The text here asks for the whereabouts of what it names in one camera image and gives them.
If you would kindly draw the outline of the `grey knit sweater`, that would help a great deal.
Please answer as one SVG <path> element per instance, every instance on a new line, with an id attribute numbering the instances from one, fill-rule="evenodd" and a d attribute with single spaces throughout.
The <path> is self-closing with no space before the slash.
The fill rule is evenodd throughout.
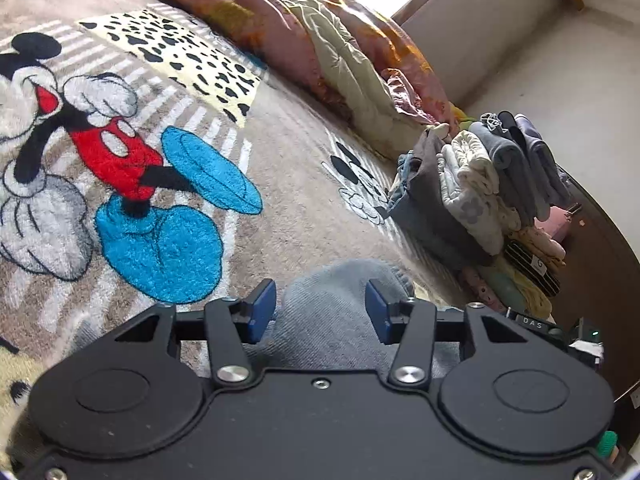
<path id="1" fill-rule="evenodd" d="M 245 347 L 254 369 L 376 370 L 385 376 L 396 348 L 378 341 L 367 315 L 366 286 L 372 278 L 394 301 L 434 298 L 383 260 L 322 266 L 288 285 L 260 343 Z"/>

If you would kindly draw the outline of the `pink patterned folded garment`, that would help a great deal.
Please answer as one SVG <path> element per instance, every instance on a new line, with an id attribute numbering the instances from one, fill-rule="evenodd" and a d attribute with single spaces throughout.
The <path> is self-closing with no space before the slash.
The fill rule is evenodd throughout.
<path id="1" fill-rule="evenodd" d="M 504 304 L 475 268 L 472 266 L 466 266 L 460 271 L 460 275 L 466 286 L 474 292 L 478 301 L 486 304 L 487 307 L 490 307 L 496 312 L 506 313 L 506 307 Z"/>

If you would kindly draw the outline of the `dark brown folded garment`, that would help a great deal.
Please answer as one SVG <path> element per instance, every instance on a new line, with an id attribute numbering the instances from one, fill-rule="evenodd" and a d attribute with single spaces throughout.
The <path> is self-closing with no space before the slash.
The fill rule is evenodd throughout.
<path id="1" fill-rule="evenodd" d="M 399 184 L 388 198 L 388 215 L 451 270 L 486 266 L 491 255 L 442 202 L 436 155 L 443 145 L 424 131 L 412 150 L 398 156 Z"/>

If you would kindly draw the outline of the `yellow folded garment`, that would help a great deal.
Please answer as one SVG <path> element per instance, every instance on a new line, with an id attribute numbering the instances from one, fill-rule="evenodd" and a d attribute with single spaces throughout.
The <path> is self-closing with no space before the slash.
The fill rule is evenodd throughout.
<path id="1" fill-rule="evenodd" d="M 545 320 L 552 315 L 548 297 L 503 256 L 495 258 L 491 266 L 478 266 L 477 271 L 506 307 Z"/>

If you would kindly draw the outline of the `black white striped garment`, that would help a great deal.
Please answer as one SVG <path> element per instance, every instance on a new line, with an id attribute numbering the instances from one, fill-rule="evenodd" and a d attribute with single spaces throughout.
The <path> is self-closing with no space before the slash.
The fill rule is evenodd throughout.
<path id="1" fill-rule="evenodd" d="M 503 248 L 504 258 L 514 269 L 521 272 L 547 297 L 555 297 L 560 292 L 560 282 L 547 263 L 517 240 L 508 240 Z"/>

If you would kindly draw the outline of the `white floral folded garment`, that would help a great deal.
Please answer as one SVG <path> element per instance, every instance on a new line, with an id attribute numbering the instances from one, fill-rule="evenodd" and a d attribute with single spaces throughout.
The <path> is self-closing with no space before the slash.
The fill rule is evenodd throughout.
<path id="1" fill-rule="evenodd" d="M 484 144 L 463 130 L 442 146 L 436 159 L 445 208 L 488 255 L 499 255 L 506 234 L 522 224 L 516 209 L 499 194 L 497 170 Z"/>

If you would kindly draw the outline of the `grey folded garment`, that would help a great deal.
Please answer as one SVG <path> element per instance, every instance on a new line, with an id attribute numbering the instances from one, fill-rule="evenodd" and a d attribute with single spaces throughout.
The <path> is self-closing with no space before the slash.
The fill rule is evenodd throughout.
<path id="1" fill-rule="evenodd" d="M 506 135 L 496 114 L 483 114 L 469 130 L 480 139 L 494 165 L 499 196 L 516 210 L 523 226 L 532 226 L 537 213 L 536 195 L 523 151 Z"/>

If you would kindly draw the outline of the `Mickey Mouse plush blanket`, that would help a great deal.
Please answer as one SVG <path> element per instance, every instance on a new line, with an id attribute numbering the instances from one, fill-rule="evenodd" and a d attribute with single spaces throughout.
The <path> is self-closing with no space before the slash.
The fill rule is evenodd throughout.
<path id="1" fill-rule="evenodd" d="M 359 259 L 446 304 L 380 215 L 392 167 L 305 91 L 158 0 L 1 0 L 1 467 L 35 380 L 153 304 Z"/>

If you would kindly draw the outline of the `dark wooden bed footboard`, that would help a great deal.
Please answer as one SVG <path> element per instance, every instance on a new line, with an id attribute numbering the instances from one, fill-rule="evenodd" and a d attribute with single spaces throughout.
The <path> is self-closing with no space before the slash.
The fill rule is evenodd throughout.
<path id="1" fill-rule="evenodd" d="M 639 381 L 639 261 L 596 199 L 573 177 L 567 188 L 574 205 L 553 316 L 564 327 L 578 318 L 596 326 L 604 345 L 601 373 L 622 396 Z"/>

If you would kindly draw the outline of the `lavender folded garment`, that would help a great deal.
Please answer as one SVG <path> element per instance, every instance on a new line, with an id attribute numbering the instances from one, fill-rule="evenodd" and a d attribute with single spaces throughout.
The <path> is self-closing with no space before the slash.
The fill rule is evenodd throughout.
<path id="1" fill-rule="evenodd" d="M 547 206 L 567 208 L 570 206 L 570 193 L 548 144 L 525 115 L 516 114 L 515 122 L 523 135 L 529 167 L 540 197 Z"/>

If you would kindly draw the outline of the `pink floral quilt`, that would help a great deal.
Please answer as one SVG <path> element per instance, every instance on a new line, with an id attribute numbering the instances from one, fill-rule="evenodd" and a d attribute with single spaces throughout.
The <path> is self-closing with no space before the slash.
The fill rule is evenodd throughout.
<path id="1" fill-rule="evenodd" d="M 393 158 L 464 115 L 416 44 L 355 0 L 169 0 L 310 92 Z"/>

